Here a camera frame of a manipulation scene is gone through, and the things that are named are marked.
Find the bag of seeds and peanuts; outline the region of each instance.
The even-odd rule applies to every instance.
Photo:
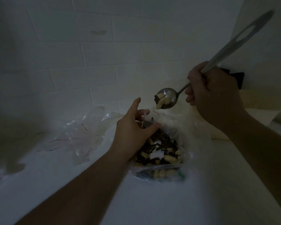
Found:
[[[160,128],[146,141],[131,162],[131,171],[141,180],[183,181],[198,150],[194,123],[183,115],[151,111],[139,122],[148,128],[156,121]]]

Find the plastic bag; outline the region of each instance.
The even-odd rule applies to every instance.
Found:
[[[151,149],[147,154],[149,158],[145,155],[145,160],[149,164],[144,165],[146,162],[139,164],[140,161],[138,159],[140,158],[140,153],[142,153],[141,149],[135,158],[132,159],[130,171],[136,178],[145,181],[183,181],[188,171],[195,164],[196,159],[200,156],[199,151],[201,148],[210,147],[210,135],[205,126],[202,126],[189,116],[165,114],[156,111],[151,111],[150,114],[144,116],[141,127],[148,128],[156,121],[161,124],[160,129],[171,139],[171,142],[177,142],[176,150],[179,150],[179,153],[177,154],[177,151],[174,151],[173,148],[165,147],[165,149],[158,149],[160,147],[159,145],[156,145],[158,148],[155,148],[154,145],[157,144],[157,141],[149,140],[149,143],[154,146],[154,149]],[[156,161],[154,163],[154,158],[151,156],[154,154],[154,157],[157,153],[160,154],[159,163],[162,160],[161,156],[165,159],[165,155],[175,157],[176,160],[173,159],[174,161],[172,163],[167,161],[168,164],[156,164]]]
[[[75,165],[89,161],[92,151],[102,142],[105,131],[120,117],[95,107],[83,118],[67,123],[55,137],[49,138],[41,151],[70,150]]]

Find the metal spoon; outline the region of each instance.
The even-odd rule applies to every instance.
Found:
[[[201,70],[201,73],[206,73],[210,69],[212,69],[214,66],[216,66],[218,63],[220,63],[222,60],[224,60],[226,57],[228,57],[230,54],[232,54],[234,51],[236,51],[238,48],[240,48],[245,42],[247,42],[255,33],[257,33],[270,19],[273,17],[275,11],[270,10],[266,12],[265,14],[261,15],[259,18],[254,20],[252,23],[250,23],[245,29],[243,29],[238,35],[236,35],[230,42],[228,42],[209,62],[208,64]],[[254,28],[251,30],[251,32],[245,36],[243,39],[237,40],[240,35],[246,31],[248,28],[254,26]],[[163,93],[166,95],[167,98],[171,99],[170,104],[163,105],[162,109],[169,109],[173,107],[178,100],[179,95],[187,88],[191,86],[190,83],[186,84],[180,91],[176,92],[174,89],[170,87],[166,87],[162,90],[160,90],[157,94]],[[154,101],[156,104],[159,101],[159,98],[155,96]]]

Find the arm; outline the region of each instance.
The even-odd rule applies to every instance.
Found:
[[[136,99],[127,114],[118,121],[109,151],[82,174],[33,209],[17,224],[99,224],[122,180],[127,161],[159,128],[156,123],[142,130],[145,110],[137,110]]]
[[[230,138],[281,206],[281,136],[245,111],[233,77],[217,67],[202,77],[205,65],[190,71],[186,101]]]

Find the person's right hand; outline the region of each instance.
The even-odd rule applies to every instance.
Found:
[[[186,101],[197,106],[201,116],[216,128],[225,131],[236,119],[247,115],[241,102],[236,79],[214,67],[205,74],[200,71],[208,62],[194,67],[188,75],[191,87],[185,90]]]

